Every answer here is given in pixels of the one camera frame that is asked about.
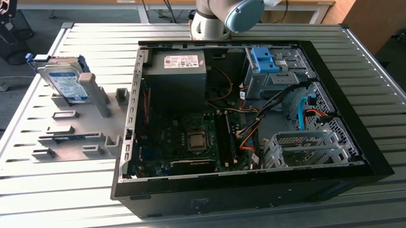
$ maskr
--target motherboard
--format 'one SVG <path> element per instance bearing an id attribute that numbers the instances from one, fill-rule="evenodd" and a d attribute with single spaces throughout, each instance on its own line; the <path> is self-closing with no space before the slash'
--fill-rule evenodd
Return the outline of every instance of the motherboard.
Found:
<path id="1" fill-rule="evenodd" d="M 240 127 L 234 111 L 152 114 L 139 152 L 142 176 L 247 170 L 250 155 L 234 140 Z"/>

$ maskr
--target power supply label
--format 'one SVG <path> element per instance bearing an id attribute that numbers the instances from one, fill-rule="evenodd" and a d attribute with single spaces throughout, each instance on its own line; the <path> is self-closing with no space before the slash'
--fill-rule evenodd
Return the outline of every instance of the power supply label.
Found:
<path id="1" fill-rule="evenodd" d="M 199 67 L 198 56 L 166 56 L 164 68 L 194 68 Z"/>
<path id="2" fill-rule="evenodd" d="M 87 100 L 88 94 L 79 84 L 77 76 L 73 72 L 53 72 L 49 73 L 49 76 L 60 93 L 72 103 L 83 103 Z"/>

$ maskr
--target connector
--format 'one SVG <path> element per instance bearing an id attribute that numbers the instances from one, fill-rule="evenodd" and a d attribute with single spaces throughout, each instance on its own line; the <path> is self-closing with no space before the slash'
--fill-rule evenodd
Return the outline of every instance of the connector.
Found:
<path id="1" fill-rule="evenodd" d="M 316 120 L 316 122 L 319 124 L 325 124 L 325 123 L 329 123 L 333 119 L 334 119 L 334 116 L 331 116 L 331 115 L 321 116 L 319 119 Z"/>
<path id="2" fill-rule="evenodd" d="M 316 113 L 315 112 L 308 112 L 310 109 L 304 109 L 303 112 L 304 112 L 304 116 L 315 116 Z"/>
<path id="3" fill-rule="evenodd" d="M 318 99 L 316 99 L 316 95 L 315 94 L 311 94 L 308 97 L 307 97 L 307 105 L 310 106 L 316 106 L 318 104 Z"/>

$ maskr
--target open computer tower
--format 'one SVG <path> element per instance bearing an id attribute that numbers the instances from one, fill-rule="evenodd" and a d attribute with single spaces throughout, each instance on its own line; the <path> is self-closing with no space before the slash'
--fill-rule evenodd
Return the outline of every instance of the open computer tower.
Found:
<path id="1" fill-rule="evenodd" d="M 393 169 L 310 41 L 140 42 L 112 199 L 142 218 L 327 200 Z"/>

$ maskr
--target table leg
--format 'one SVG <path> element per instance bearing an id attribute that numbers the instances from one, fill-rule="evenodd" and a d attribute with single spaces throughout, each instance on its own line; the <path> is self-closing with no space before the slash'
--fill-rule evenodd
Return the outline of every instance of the table leg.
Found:
<path id="1" fill-rule="evenodd" d="M 150 23 L 147 10 L 144 9 L 144 6 L 142 4 L 138 4 L 136 8 L 138 8 L 138 11 L 139 11 L 139 22 L 140 23 Z"/>
<path id="2" fill-rule="evenodd" d="M 322 23 L 322 20 L 326 16 L 329 7 L 330 7 L 330 5 L 321 5 L 318 7 L 318 10 L 312 14 L 312 17 L 311 17 L 311 20 L 310 20 L 308 24 L 321 24 Z"/>

